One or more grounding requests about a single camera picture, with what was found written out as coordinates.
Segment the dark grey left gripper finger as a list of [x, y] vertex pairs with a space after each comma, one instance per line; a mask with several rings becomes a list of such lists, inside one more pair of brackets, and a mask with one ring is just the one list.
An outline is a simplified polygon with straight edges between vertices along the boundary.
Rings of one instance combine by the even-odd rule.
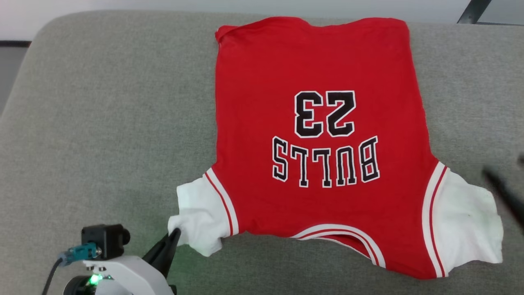
[[172, 233], [165, 235], [142, 257], [146, 263], [158, 270], [165, 278], [168, 278], [180, 236], [181, 230], [174, 229]]

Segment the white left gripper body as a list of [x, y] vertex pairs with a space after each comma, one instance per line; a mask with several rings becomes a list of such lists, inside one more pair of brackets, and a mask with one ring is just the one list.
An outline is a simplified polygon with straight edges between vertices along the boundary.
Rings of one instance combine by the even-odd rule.
[[111, 260], [84, 260], [101, 275], [95, 295], [175, 295], [165, 276], [138, 256]]

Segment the red and white basketball jersey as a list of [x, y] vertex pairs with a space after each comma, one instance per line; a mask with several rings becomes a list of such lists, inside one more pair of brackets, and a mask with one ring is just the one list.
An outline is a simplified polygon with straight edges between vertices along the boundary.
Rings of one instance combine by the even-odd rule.
[[180, 246], [320, 239], [417, 279], [503, 261], [492, 193], [431, 152], [404, 21], [270, 17], [215, 37], [217, 157], [176, 189]]

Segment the grey fabric sofa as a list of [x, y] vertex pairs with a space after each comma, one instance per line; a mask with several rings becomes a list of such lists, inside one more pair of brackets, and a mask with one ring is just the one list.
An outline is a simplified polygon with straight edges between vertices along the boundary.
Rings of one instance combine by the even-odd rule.
[[[0, 295], [41, 295], [81, 229], [120, 223], [143, 255], [176, 187], [215, 162], [215, 31], [259, 15], [90, 11], [45, 25], [0, 116]], [[469, 183], [490, 166], [524, 200], [524, 26], [408, 24], [431, 149]], [[374, 266], [336, 243], [238, 235], [176, 251], [181, 295], [524, 295], [524, 233], [496, 199], [501, 264], [444, 279]]]

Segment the dark metal pole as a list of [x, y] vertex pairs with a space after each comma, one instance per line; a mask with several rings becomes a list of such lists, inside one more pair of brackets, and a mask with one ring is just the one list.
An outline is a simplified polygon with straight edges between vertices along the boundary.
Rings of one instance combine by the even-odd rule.
[[492, 0], [470, 0], [457, 24], [476, 24]]

